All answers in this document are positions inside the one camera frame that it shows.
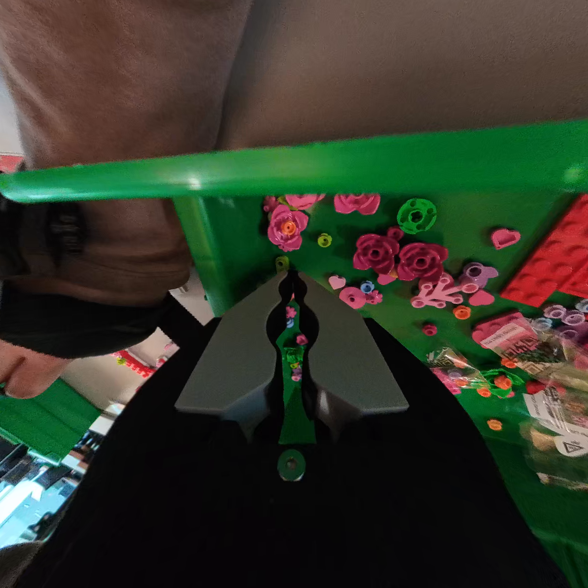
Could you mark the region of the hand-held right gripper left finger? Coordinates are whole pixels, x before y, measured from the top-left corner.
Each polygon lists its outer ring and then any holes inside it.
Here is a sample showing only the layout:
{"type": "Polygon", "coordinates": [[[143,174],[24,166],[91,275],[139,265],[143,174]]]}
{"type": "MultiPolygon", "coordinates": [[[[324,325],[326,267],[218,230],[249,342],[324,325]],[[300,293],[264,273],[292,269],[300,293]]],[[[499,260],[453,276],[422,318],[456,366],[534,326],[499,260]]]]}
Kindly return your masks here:
{"type": "Polygon", "coordinates": [[[248,440],[268,416],[268,387],[276,370],[268,319],[292,292],[292,272],[281,272],[226,311],[176,403],[179,413],[238,423],[248,440]]]}

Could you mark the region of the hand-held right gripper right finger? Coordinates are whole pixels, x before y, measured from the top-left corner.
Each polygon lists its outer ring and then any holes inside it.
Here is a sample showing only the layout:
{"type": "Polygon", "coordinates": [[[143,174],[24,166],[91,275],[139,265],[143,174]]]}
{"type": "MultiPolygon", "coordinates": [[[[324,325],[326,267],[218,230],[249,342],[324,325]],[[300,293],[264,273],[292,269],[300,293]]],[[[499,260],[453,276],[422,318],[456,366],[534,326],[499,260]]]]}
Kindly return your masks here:
{"type": "Polygon", "coordinates": [[[305,365],[316,389],[314,413],[338,439],[351,423],[366,417],[405,413],[409,403],[379,350],[364,318],[303,272],[302,310],[311,328],[305,365]]]}

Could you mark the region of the green plastic bin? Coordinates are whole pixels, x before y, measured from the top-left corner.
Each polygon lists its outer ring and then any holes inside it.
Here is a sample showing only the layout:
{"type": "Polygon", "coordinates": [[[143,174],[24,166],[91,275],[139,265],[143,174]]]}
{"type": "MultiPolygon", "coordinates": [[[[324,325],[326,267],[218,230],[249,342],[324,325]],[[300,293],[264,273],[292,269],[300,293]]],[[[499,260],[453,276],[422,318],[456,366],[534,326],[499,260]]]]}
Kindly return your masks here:
{"type": "Polygon", "coordinates": [[[450,309],[420,310],[417,281],[356,270],[357,239],[395,234],[400,250],[434,243],[443,266],[467,261],[508,284],[553,225],[587,194],[587,121],[380,136],[77,165],[8,174],[23,203],[138,204],[170,199],[215,315],[139,389],[117,417],[51,537],[15,587],[587,587],[587,494],[543,485],[527,466],[520,392],[454,396],[424,364],[447,343],[475,367],[499,360],[450,309]],[[326,194],[304,212],[298,251],[267,235],[285,195],[326,194]],[[334,209],[337,194],[379,194],[374,215],[334,209]],[[409,199],[436,224],[405,234],[409,199]],[[519,231],[497,251],[490,234],[519,231]],[[321,233],[332,244],[319,247],[321,233]],[[270,412],[248,440],[238,423],[179,413],[175,403],[223,314],[290,260],[292,292],[268,319],[276,370],[270,412]],[[311,328],[298,273],[336,298],[376,290],[356,310],[408,400],[338,439],[314,413],[305,365],[311,328]],[[426,336],[422,325],[437,326],[426,336]],[[498,419],[503,430],[489,430],[498,419]]]}

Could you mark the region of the pink lego branch piece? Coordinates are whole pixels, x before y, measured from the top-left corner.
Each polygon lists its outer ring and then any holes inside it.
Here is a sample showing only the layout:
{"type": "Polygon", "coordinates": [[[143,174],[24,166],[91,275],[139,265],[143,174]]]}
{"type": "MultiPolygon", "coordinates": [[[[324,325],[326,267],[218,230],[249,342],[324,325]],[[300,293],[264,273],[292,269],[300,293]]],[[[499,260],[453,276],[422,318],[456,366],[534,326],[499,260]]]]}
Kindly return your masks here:
{"type": "Polygon", "coordinates": [[[447,304],[461,305],[463,295],[470,295],[479,290],[474,282],[455,283],[448,273],[442,273],[437,281],[422,278],[418,282],[418,294],[410,300],[412,307],[422,309],[426,306],[443,309],[447,304]]]}

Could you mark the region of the dark pink lego rose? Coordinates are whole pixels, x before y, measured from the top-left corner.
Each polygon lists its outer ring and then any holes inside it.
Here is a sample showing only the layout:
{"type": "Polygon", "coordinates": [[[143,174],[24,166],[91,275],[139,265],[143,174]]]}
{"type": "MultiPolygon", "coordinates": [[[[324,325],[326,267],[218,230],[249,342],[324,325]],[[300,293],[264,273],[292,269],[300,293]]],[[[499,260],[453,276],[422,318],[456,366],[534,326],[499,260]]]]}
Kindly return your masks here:
{"type": "Polygon", "coordinates": [[[356,241],[352,265],[356,270],[373,270],[378,275],[389,275],[399,253],[399,238],[395,234],[377,235],[368,233],[356,241]]]}
{"type": "Polygon", "coordinates": [[[398,253],[396,273],[401,281],[425,280],[437,283],[444,273],[449,251],[434,243],[410,243],[398,253]]]}

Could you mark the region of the pink lego rose orange centre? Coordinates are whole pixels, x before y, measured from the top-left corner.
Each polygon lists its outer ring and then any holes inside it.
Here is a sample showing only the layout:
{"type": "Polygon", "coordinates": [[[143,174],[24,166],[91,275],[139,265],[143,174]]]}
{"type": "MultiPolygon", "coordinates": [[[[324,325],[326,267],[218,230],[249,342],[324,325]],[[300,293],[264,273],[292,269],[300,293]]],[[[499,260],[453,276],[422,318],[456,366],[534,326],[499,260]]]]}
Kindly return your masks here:
{"type": "Polygon", "coordinates": [[[269,241],[283,252],[298,251],[303,243],[302,233],[307,228],[308,220],[304,212],[279,204],[269,217],[269,241]]]}

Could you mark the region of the green lego stem orange stud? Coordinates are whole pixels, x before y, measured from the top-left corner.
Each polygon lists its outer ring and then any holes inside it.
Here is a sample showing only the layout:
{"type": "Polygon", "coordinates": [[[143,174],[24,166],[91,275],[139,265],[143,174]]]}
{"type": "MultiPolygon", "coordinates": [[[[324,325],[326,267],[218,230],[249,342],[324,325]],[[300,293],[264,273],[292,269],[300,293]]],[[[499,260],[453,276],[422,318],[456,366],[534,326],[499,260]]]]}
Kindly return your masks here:
{"type": "Polygon", "coordinates": [[[509,399],[525,388],[525,380],[506,369],[481,371],[481,377],[484,382],[478,393],[487,398],[495,396],[499,399],[509,399]]]}

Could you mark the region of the pink lego brick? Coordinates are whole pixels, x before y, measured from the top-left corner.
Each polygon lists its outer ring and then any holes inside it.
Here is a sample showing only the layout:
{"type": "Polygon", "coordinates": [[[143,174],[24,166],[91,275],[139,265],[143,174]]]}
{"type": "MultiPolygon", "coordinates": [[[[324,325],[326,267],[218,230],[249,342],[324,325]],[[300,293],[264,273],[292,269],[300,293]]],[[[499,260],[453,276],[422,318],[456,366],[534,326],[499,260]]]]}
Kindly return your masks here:
{"type": "Polygon", "coordinates": [[[489,349],[485,344],[483,344],[483,341],[494,335],[502,327],[519,319],[524,320],[525,318],[518,311],[504,312],[490,318],[483,319],[480,322],[477,322],[472,328],[472,340],[483,349],[489,349]]]}

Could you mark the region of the lavender lego flower piece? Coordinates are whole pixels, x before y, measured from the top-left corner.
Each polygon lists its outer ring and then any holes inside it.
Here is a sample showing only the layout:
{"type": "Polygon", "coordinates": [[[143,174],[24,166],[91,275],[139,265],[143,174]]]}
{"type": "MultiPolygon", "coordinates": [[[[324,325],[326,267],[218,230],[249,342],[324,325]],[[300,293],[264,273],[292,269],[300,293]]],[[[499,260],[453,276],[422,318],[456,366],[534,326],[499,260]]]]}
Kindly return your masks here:
{"type": "Polygon", "coordinates": [[[479,290],[484,289],[489,280],[499,276],[499,272],[492,266],[485,266],[479,262],[470,262],[463,267],[460,284],[474,284],[479,290]]]}

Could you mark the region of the green round lego plate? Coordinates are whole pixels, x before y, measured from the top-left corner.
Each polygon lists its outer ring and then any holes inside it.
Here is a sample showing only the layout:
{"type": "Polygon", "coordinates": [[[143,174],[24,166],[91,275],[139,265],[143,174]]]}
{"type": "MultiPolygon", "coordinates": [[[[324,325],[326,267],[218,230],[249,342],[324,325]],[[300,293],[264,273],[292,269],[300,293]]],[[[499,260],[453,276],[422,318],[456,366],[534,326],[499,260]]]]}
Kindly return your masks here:
{"type": "Polygon", "coordinates": [[[408,235],[429,231],[437,220],[437,207],[430,200],[411,198],[398,210],[399,228],[408,235]]]}

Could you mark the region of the group of lavender lego studs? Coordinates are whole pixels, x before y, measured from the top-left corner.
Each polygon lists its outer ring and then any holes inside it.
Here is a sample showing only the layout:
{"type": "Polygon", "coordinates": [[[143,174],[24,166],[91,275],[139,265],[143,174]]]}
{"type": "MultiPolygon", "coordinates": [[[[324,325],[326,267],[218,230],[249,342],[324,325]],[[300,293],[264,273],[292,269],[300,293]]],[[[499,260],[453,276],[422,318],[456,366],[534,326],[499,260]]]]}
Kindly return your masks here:
{"type": "Polygon", "coordinates": [[[580,345],[587,343],[587,298],[580,299],[573,308],[559,304],[546,305],[543,316],[552,321],[559,321],[556,327],[563,336],[580,345]]]}

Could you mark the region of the red lego plate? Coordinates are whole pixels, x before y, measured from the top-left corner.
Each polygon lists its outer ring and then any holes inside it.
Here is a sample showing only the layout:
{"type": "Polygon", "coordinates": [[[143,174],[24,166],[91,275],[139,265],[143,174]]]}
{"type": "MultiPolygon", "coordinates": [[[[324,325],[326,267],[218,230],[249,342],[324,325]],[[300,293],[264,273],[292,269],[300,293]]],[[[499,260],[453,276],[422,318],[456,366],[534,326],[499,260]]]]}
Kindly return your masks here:
{"type": "Polygon", "coordinates": [[[500,297],[540,307],[557,292],[587,298],[587,194],[553,225],[500,297]]]}

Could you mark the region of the person's left hand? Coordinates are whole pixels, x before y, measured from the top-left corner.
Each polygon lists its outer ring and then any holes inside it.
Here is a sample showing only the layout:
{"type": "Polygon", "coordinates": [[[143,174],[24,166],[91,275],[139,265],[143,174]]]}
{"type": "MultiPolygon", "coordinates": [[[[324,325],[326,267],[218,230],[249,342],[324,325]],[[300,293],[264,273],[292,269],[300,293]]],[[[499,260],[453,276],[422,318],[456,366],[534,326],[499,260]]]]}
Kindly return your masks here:
{"type": "Polygon", "coordinates": [[[35,398],[72,362],[1,341],[1,394],[14,399],[35,398]]]}

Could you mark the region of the person's black pants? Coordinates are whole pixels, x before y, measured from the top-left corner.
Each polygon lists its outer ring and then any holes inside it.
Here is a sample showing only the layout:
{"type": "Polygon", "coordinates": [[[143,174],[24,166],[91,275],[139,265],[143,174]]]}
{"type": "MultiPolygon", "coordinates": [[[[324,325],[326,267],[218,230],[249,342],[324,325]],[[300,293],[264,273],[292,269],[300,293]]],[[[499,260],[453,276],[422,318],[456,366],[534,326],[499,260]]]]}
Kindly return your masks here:
{"type": "Polygon", "coordinates": [[[108,355],[135,346],[160,329],[181,346],[204,331],[174,297],[154,306],[117,306],[64,295],[1,289],[1,340],[60,359],[108,355]]]}

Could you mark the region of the small clear plastic bag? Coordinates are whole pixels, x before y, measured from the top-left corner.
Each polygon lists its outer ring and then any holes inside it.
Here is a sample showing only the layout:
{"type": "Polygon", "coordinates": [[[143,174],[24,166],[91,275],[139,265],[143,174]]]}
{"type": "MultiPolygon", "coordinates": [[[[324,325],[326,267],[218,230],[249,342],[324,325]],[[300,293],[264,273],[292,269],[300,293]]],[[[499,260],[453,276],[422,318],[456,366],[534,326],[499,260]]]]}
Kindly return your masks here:
{"type": "Polygon", "coordinates": [[[452,348],[443,347],[427,353],[425,364],[454,396],[466,391],[474,391],[485,398],[492,395],[487,378],[452,348]]]}

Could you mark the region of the person's brown sweater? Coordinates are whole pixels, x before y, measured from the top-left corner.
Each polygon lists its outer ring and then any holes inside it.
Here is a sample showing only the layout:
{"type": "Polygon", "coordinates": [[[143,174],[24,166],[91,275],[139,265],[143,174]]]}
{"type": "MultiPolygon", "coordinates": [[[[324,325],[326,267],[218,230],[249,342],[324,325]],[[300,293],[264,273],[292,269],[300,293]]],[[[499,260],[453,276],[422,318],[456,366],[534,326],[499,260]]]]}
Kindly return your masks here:
{"type": "Polygon", "coordinates": [[[1,1],[30,169],[587,117],[587,1],[1,1]]]}

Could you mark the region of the clear plastic bag with label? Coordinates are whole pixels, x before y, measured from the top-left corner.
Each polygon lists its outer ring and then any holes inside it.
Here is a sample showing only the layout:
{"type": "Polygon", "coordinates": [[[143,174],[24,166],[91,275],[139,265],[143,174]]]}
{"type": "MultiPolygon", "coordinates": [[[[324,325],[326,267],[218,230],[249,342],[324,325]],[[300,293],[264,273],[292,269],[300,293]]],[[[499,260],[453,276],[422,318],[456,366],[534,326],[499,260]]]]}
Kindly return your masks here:
{"type": "Polygon", "coordinates": [[[551,385],[523,399],[527,464],[546,486],[587,493],[587,393],[551,385]]]}
{"type": "Polygon", "coordinates": [[[519,319],[483,341],[532,378],[587,392],[587,343],[580,345],[559,331],[519,319]]]}

